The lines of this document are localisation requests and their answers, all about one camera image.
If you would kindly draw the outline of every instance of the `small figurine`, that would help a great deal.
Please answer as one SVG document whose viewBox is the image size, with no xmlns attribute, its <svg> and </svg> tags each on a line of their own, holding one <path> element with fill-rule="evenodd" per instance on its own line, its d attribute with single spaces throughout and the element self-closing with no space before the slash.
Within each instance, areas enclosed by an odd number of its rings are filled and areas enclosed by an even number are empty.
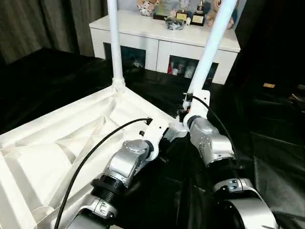
<svg viewBox="0 0 305 229">
<path fill-rule="evenodd" d="M 173 8 L 173 10 L 171 10 L 169 17 L 171 18 L 176 18 L 177 15 L 177 10 L 176 8 Z"/>
<path fill-rule="evenodd" d="M 190 25 L 191 24 L 191 18 L 187 18 L 185 24 Z"/>
<path fill-rule="evenodd" d="M 152 16 L 154 13 L 154 7 L 159 4 L 160 0 L 138 0 L 138 10 L 141 15 Z"/>
<path fill-rule="evenodd" d="M 210 20 L 209 23 L 208 23 L 208 26 L 210 26 L 210 27 L 212 27 L 213 24 L 214 24 L 217 12 L 218 12 L 219 7 L 221 5 L 221 1 L 222 0 L 213 0 L 213 2 L 214 2 L 213 3 L 213 9 L 210 10 L 210 12 L 208 13 L 208 15 L 206 17 L 208 20 Z M 228 26 L 227 26 L 227 30 L 231 29 L 233 27 L 233 25 L 234 25 L 234 19 L 231 17 L 231 19 L 228 23 Z"/>
</svg>

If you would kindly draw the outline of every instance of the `black fabric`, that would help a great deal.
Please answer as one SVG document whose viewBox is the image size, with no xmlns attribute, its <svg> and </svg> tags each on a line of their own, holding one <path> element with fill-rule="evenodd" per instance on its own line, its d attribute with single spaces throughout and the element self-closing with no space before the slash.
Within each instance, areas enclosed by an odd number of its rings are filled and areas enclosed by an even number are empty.
<svg viewBox="0 0 305 229">
<path fill-rule="evenodd" d="M 124 76 L 130 89 L 172 116 L 190 83 L 141 69 L 126 70 Z M 103 89 L 111 78 L 108 61 L 48 49 L 33 53 L 1 71 L 0 132 Z M 281 228 L 305 229 L 304 117 L 283 100 L 270 102 L 216 84 L 208 89 L 246 175 Z M 222 228 L 208 171 L 188 136 L 160 148 L 162 159 L 135 178 L 116 223 L 126 229 Z"/>
</svg>

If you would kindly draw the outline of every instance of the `white wall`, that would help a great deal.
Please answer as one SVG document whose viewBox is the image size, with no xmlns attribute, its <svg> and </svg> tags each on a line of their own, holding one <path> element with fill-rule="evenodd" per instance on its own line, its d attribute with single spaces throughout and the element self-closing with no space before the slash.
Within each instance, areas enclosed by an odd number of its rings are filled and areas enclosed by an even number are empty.
<svg viewBox="0 0 305 229">
<path fill-rule="evenodd" d="M 239 22 L 240 15 L 243 12 L 244 5 L 246 4 L 246 1 L 247 0 L 239 0 L 239 4 L 238 4 L 238 7 L 237 7 L 237 11 L 236 11 L 237 20 L 235 22 L 234 29 L 236 28 L 236 26 Z M 199 3 L 199 0 L 191 0 L 191 6 L 190 6 L 191 11 L 194 11 L 196 9 L 198 3 Z M 120 10 L 138 11 L 137 0 L 118 0 L 118 8 Z"/>
</svg>

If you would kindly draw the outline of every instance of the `stuffed toy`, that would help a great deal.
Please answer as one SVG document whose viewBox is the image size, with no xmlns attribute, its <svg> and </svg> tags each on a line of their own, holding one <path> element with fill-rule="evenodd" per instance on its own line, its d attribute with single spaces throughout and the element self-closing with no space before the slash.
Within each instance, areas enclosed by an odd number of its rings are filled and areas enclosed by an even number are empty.
<svg viewBox="0 0 305 229">
<path fill-rule="evenodd" d="M 208 22 L 208 26 L 212 27 L 217 15 L 217 12 L 219 10 L 219 7 L 221 5 L 222 0 L 213 0 L 213 9 L 210 10 L 210 12 L 208 13 L 208 15 L 206 16 L 206 18 L 209 20 Z M 231 17 L 228 26 L 227 26 L 227 30 L 231 29 L 234 25 L 234 19 Z"/>
<path fill-rule="evenodd" d="M 152 16 L 154 7 L 159 4 L 160 0 L 138 0 L 137 7 L 144 16 Z"/>
</svg>

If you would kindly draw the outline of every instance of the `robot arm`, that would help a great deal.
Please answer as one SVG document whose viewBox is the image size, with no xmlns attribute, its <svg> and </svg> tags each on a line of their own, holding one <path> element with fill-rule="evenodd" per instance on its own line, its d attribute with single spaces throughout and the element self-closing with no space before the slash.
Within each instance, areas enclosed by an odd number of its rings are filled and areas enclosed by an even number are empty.
<svg viewBox="0 0 305 229">
<path fill-rule="evenodd" d="M 219 199 L 225 226 L 237 229 L 276 229 L 276 220 L 236 160 L 230 140 L 206 118 L 186 116 L 191 143 L 198 149 Z"/>
<path fill-rule="evenodd" d="M 142 139 L 123 143 L 100 178 L 92 181 L 91 194 L 67 229 L 107 229 L 113 224 L 133 177 L 158 156 L 158 144 L 167 127 L 164 121 L 152 120 Z"/>
</svg>

